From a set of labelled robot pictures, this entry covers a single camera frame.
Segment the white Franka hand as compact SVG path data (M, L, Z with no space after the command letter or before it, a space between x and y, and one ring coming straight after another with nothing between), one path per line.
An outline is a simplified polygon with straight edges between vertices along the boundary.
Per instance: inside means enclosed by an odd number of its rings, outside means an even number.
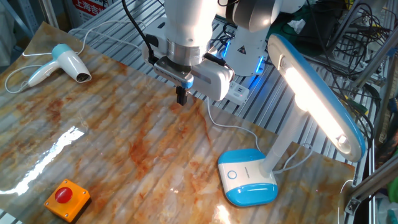
M234 70L216 56L217 49L208 39L203 46L185 46L166 36L168 19L160 17L144 29L147 43L142 56L156 74L176 86L176 102L184 106L189 89L220 101L228 93Z

